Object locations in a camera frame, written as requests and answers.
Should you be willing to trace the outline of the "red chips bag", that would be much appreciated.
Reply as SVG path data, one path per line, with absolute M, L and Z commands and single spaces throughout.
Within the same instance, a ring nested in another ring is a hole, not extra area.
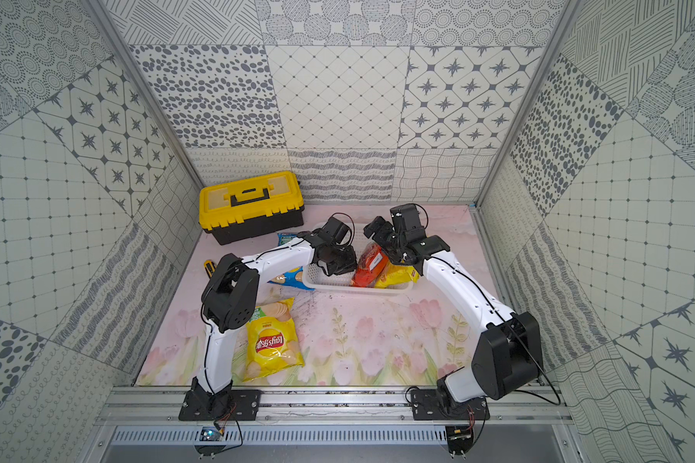
M 351 286 L 372 287 L 388 262 L 380 245 L 370 242 L 357 261 L 357 268 L 351 278 Z

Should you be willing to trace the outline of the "yellow chips bag orange print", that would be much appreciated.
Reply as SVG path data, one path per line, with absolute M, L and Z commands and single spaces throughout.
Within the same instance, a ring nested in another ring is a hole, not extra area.
M 412 266 L 400 266 L 387 264 L 374 283 L 376 289 L 388 289 L 408 283 L 416 283 L 419 280 L 419 273 Z

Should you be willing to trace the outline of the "yellow Lays chips bag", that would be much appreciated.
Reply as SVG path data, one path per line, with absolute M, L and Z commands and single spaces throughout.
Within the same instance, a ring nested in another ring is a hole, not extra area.
M 265 378 L 305 365 L 289 298 L 255 308 L 246 324 L 247 349 L 244 380 Z

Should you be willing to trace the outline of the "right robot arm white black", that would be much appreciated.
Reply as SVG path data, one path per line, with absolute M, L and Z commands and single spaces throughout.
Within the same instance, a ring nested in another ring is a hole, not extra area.
M 427 235 L 417 204 L 390 210 L 391 219 L 378 216 L 364 228 L 396 265 L 411 266 L 436 286 L 456 307 L 475 341 L 470 364 L 438 380 L 445 406 L 472 399 L 501 399 L 538 379 L 542 340 L 538 320 L 517 314 L 477 282 L 437 235 Z

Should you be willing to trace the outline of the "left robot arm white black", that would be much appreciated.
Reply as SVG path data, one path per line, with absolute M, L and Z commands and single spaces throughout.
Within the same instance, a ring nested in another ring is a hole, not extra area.
M 327 276 L 357 268 L 353 248 L 355 225 L 335 213 L 313 231 L 302 231 L 289 242 L 253 256 L 225 255 L 216 266 L 201 300 L 207 340 L 197 384 L 215 397 L 232 385 L 237 331 L 254 314 L 260 285 L 294 268 L 316 264 Z

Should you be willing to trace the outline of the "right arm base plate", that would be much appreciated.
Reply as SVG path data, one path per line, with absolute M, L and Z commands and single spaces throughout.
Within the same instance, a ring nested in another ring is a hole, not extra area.
M 405 400 L 415 421 L 485 421 L 490 418 L 484 397 L 457 402 L 438 389 L 410 386 L 405 390 Z

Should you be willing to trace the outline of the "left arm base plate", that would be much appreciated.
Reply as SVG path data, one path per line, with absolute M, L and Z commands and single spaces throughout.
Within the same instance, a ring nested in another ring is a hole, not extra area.
M 225 418 L 253 422 L 257 418 L 263 392 L 234 389 L 232 384 L 219 393 L 207 392 L 194 377 L 185 394 L 179 420 L 181 422 L 217 422 Z

